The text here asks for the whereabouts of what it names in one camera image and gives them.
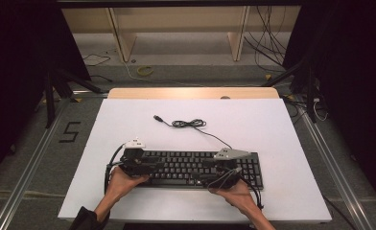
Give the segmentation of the white board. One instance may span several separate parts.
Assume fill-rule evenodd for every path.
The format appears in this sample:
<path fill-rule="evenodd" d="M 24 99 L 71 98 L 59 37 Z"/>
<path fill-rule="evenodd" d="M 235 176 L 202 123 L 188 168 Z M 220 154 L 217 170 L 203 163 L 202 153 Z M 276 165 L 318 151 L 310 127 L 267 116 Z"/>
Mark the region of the white board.
<path fill-rule="evenodd" d="M 271 221 L 328 222 L 321 196 L 287 108 L 280 99 L 103 101 L 59 211 L 72 219 L 104 194 L 106 164 L 120 145 L 138 138 L 147 150 L 257 152 Z"/>

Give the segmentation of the wooden table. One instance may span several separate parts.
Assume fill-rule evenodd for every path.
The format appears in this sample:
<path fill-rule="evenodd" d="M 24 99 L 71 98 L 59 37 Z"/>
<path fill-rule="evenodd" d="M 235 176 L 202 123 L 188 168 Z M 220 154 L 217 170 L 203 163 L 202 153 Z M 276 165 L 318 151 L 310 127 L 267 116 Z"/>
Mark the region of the wooden table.
<path fill-rule="evenodd" d="M 278 99 L 272 87 L 113 88 L 109 99 Z"/>

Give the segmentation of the person's left hand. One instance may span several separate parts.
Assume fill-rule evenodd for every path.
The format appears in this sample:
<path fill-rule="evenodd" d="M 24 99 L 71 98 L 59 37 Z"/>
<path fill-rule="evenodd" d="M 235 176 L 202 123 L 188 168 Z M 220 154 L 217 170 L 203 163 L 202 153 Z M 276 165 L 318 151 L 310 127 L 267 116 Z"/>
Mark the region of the person's left hand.
<path fill-rule="evenodd" d="M 146 174 L 137 177 L 128 176 L 120 167 L 116 167 L 110 173 L 105 197 L 114 204 L 127 195 L 134 187 L 146 182 L 148 179 L 149 177 Z"/>

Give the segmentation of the black computer keyboard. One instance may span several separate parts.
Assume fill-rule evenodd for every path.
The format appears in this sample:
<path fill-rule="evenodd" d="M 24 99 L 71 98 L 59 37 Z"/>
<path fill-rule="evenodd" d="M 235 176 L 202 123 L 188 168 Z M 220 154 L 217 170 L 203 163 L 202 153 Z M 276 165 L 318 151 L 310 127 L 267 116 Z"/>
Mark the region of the black computer keyboard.
<path fill-rule="evenodd" d="M 204 180 L 192 178 L 191 172 L 210 174 L 211 169 L 205 168 L 201 161 L 212 158 L 215 151 L 165 151 L 148 150 L 145 156 L 158 156 L 164 168 L 151 173 L 151 178 L 142 184 L 149 188 L 199 189 L 204 187 Z M 261 165 L 257 152 L 251 156 L 238 159 L 237 165 L 242 168 L 240 178 L 250 183 L 250 188 L 264 189 Z"/>

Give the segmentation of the person's right hand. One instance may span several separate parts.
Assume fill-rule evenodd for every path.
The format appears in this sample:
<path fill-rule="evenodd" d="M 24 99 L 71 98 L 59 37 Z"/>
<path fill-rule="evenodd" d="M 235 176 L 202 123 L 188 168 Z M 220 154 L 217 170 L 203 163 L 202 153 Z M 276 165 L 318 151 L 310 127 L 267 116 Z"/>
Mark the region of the person's right hand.
<path fill-rule="evenodd" d="M 222 196 L 226 202 L 236 207 L 242 214 L 248 216 L 253 211 L 257 211 L 258 207 L 253 200 L 247 184 L 243 180 L 239 180 L 230 189 L 210 189 L 212 194 Z"/>

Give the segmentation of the light wooden shelf unit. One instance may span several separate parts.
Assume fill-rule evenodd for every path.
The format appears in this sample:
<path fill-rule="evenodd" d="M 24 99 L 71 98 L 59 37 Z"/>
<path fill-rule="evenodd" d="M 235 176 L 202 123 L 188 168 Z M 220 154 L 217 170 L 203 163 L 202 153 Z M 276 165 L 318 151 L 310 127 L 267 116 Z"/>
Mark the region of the light wooden shelf unit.
<path fill-rule="evenodd" d="M 227 35 L 230 53 L 241 58 L 246 32 L 268 27 L 290 32 L 299 6 L 160 7 L 64 9 L 63 15 L 74 34 L 111 34 L 120 60 L 130 58 L 139 33 L 215 33 Z"/>

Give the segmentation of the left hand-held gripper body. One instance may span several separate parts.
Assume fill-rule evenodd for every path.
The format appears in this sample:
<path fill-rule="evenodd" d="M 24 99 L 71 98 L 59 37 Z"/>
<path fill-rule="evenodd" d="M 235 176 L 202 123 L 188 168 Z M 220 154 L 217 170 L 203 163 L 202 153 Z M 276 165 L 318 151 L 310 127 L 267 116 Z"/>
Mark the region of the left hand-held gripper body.
<path fill-rule="evenodd" d="M 150 174 L 152 165 L 144 157 L 145 144 L 138 138 L 125 143 L 125 150 L 120 158 L 119 167 L 129 176 Z"/>

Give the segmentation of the black metal stand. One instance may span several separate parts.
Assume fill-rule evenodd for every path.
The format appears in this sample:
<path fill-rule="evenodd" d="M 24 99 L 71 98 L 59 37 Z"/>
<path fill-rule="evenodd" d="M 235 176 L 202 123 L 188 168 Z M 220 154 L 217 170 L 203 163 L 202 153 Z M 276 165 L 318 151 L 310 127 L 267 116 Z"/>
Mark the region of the black metal stand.
<path fill-rule="evenodd" d="M 45 99 L 47 104 L 47 128 L 53 124 L 56 118 L 53 90 L 56 90 L 61 98 L 70 99 L 74 94 L 74 91 L 70 88 L 68 84 L 69 81 L 73 81 L 94 93 L 105 93 L 103 89 L 87 82 L 86 80 L 82 80 L 64 69 L 59 68 L 48 72 L 44 77 Z"/>
<path fill-rule="evenodd" d="M 307 102 L 306 102 L 306 112 L 313 123 L 317 121 L 317 116 L 315 113 L 315 94 L 314 94 L 314 71 L 311 67 L 311 59 L 305 55 L 297 64 L 288 70 L 284 71 L 278 77 L 268 80 L 266 83 L 262 84 L 262 87 L 272 87 L 277 83 L 283 81 L 289 76 L 294 76 L 291 83 L 290 89 L 293 93 L 299 93 L 303 88 L 306 88 Z"/>

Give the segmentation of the person's dark sleeve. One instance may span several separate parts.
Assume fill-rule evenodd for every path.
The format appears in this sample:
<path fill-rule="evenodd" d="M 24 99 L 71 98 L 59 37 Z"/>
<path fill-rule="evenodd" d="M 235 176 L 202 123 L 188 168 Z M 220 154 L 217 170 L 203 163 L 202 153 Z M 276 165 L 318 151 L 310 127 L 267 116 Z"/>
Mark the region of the person's dark sleeve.
<path fill-rule="evenodd" d="M 102 221 L 98 221 L 98 216 L 95 212 L 82 206 L 68 230 L 104 230 L 109 216 L 110 214 L 107 214 Z"/>

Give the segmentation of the yellow tape roll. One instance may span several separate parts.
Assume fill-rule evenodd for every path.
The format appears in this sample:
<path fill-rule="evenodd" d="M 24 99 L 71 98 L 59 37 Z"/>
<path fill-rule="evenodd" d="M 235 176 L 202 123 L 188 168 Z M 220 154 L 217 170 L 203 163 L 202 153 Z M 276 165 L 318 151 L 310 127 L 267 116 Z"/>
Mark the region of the yellow tape roll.
<path fill-rule="evenodd" d="M 137 74 L 142 77 L 147 77 L 153 73 L 151 66 L 140 66 L 137 68 Z"/>

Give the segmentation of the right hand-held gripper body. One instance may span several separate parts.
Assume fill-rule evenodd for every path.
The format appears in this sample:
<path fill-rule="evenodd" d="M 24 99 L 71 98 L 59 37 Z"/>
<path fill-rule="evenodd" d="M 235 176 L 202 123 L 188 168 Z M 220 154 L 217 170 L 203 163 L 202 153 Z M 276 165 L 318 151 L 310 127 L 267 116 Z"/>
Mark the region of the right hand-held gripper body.
<path fill-rule="evenodd" d="M 204 180 L 204 187 L 215 189 L 229 189 L 240 179 L 241 167 L 237 165 L 238 159 L 244 159 L 251 156 L 251 153 L 245 150 L 224 148 L 218 151 L 212 158 L 220 160 L 222 163 L 218 167 L 210 168 L 213 176 Z"/>

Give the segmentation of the black curtain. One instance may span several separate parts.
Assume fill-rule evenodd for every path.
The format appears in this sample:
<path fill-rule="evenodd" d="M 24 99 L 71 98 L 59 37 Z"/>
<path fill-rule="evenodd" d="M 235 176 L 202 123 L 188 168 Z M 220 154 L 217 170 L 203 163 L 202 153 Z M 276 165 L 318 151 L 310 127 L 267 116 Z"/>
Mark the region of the black curtain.
<path fill-rule="evenodd" d="M 0 0 L 0 164 L 40 101 L 50 69 L 90 79 L 57 0 Z"/>
<path fill-rule="evenodd" d="M 284 66 L 301 60 L 328 12 L 312 70 L 341 135 L 376 192 L 376 0 L 306 0 Z"/>

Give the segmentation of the aluminium floor rail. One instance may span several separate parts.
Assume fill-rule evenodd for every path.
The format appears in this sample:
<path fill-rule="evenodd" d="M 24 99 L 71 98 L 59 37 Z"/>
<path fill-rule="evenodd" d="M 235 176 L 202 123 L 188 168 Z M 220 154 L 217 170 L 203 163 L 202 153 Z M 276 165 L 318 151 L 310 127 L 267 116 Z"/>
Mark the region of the aluminium floor rail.
<path fill-rule="evenodd" d="M 20 174 L 17 182 L 14 184 L 13 189 L 7 192 L 6 203 L 0 210 L 0 230 L 8 229 L 14 217 L 14 214 L 16 213 L 18 206 L 35 175 L 39 164 L 46 150 L 48 149 L 49 144 L 51 143 L 52 137 L 55 134 L 61 120 L 62 113 L 65 111 L 69 104 L 69 99 L 63 99 L 58 103 L 57 113 L 55 114 L 56 118 L 53 120 L 49 127 L 43 129 L 43 132 L 40 135 L 40 139 L 37 142 L 37 146 L 34 149 L 28 163 L 26 164 L 26 167 Z"/>
<path fill-rule="evenodd" d="M 352 187 L 347 182 L 345 175 L 343 174 L 341 167 L 337 163 L 332 151 L 329 149 L 323 135 L 318 129 L 317 125 L 307 115 L 307 111 L 303 108 L 298 109 L 300 115 L 299 118 L 303 120 L 304 124 L 309 130 L 318 151 L 325 163 L 329 173 L 331 174 L 335 185 L 341 195 L 341 198 L 349 211 L 351 218 L 354 220 L 357 230 L 374 230 L 374 225 L 368 218 L 364 210 L 363 204 L 359 201 L 358 197 L 354 193 Z"/>

